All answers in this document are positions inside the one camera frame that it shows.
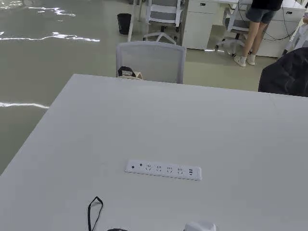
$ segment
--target white drawer unit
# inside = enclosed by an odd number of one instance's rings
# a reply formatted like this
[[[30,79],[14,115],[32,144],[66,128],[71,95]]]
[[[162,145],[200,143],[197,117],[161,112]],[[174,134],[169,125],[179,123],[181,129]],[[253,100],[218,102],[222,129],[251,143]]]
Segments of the white drawer unit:
[[[218,4],[210,1],[190,0],[188,3],[188,12],[197,13],[217,13]]]
[[[281,57],[282,52],[290,40],[289,36],[292,37],[293,32],[298,27],[299,20],[304,14],[302,10],[297,10],[294,12],[295,13],[292,14],[294,17],[288,17],[285,19],[285,21],[283,19],[277,20],[283,17],[283,15],[280,14],[282,13],[282,10],[279,10],[276,13],[274,18],[275,20],[272,20],[267,28],[266,34],[264,35],[264,39],[260,45],[257,55]]]
[[[299,11],[297,9],[283,9],[280,8],[280,10],[278,10],[275,13],[275,16],[273,17],[273,20],[277,20],[277,21],[286,21],[286,22],[298,22],[298,19],[302,18],[303,15],[303,11]]]
[[[218,7],[217,2],[189,0],[182,46],[190,49],[206,49]]]
[[[187,12],[182,46],[205,50],[211,34],[214,14]]]

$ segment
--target electrical outlet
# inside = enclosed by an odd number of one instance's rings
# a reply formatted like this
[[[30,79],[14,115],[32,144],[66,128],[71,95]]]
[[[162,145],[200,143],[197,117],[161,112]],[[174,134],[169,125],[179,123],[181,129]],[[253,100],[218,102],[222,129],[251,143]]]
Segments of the electrical outlet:
[[[201,180],[201,168],[166,164],[161,162],[149,162],[144,160],[129,160],[126,172],[146,175],[173,177],[188,180]]]

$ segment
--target office chair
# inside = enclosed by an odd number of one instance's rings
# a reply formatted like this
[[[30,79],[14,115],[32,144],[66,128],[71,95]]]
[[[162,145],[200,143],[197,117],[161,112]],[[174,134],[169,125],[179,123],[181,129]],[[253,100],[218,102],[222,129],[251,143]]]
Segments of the office chair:
[[[141,72],[144,80],[182,84],[185,57],[185,47],[170,43],[120,43],[116,47],[116,70],[127,66]]]
[[[154,32],[143,36],[145,41],[148,37],[158,36],[156,42],[162,37],[165,37],[173,44],[176,44],[178,39],[176,36],[171,38],[164,32],[165,26],[175,26],[176,32],[179,32],[180,16],[183,11],[180,7],[181,0],[149,0],[146,14],[146,23],[149,25],[151,22],[162,24],[160,32]]]
[[[226,32],[223,36],[223,40],[216,43],[216,51],[220,45],[228,45],[232,48],[232,56],[234,56],[237,45],[242,47],[245,45],[245,43],[239,40],[239,38],[240,35],[245,35],[249,32],[249,19],[245,16],[245,10],[249,9],[251,3],[251,0],[239,0],[233,13],[231,13],[230,8],[225,9],[223,21],[226,27]],[[230,32],[236,34],[235,38],[227,37],[227,34]]]

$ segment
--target table leg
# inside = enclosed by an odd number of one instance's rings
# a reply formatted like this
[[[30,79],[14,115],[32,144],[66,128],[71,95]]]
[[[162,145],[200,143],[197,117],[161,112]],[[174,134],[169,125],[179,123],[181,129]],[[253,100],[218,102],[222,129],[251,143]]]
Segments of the table leg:
[[[142,3],[143,3],[143,0],[140,0],[140,2],[139,2],[139,6],[140,6],[140,8],[139,8],[139,22],[140,22],[140,20],[141,20],[141,9],[142,9]]]
[[[132,13],[131,13],[131,19],[130,19],[130,25],[129,25],[129,32],[128,32],[128,36],[127,36],[127,42],[130,42],[131,34],[133,33],[136,5],[137,5],[137,0],[134,0],[133,9],[132,9]]]

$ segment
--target black lanyard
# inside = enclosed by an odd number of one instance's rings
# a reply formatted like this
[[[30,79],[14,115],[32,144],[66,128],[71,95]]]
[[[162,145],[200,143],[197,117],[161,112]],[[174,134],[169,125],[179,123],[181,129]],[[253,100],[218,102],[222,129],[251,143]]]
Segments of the black lanyard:
[[[97,218],[96,218],[96,221],[95,221],[95,223],[94,223],[94,226],[93,226],[93,229],[91,228],[91,206],[92,206],[92,203],[95,201],[95,200],[98,200],[99,201],[99,203],[101,203],[101,205],[102,205],[102,207],[101,207],[101,209],[100,209],[100,211],[98,212],[98,216],[97,216]],[[103,209],[103,202],[102,202],[102,200],[98,197],[98,196],[96,196],[94,199],[93,199],[93,201],[89,204],[89,206],[88,206],[88,229],[89,229],[89,231],[93,231],[94,229],[95,229],[95,226],[96,226],[96,223],[97,223],[97,221],[98,221],[98,219],[100,218],[100,214],[101,214],[101,210]]]

